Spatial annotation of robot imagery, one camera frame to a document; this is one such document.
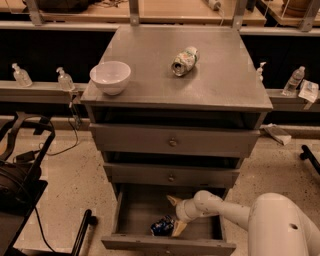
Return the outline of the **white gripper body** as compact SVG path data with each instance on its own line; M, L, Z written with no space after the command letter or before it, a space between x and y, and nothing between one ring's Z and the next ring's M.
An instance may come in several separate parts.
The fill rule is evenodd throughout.
M200 217L200 210L196 207L193 199L184 199L176 205L176 216L180 221L189 223Z

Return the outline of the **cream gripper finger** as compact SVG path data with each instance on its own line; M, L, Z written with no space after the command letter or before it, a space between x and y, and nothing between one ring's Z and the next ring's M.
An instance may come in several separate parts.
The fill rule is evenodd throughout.
M171 196L171 195L167 195L167 199L173 206L177 206L182 201L181 198Z
M182 232L185 230L187 227L187 224L181 220L176 220L174 222L174 228L172 231L172 237L179 237Z

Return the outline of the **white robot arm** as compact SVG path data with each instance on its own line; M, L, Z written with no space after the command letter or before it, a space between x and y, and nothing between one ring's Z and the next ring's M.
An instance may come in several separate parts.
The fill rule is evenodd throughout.
M262 194L249 207L227 202L206 190L190 199L171 195L167 199L177 216L174 237L198 218L219 215L248 232L248 256L320 256L319 228L281 194Z

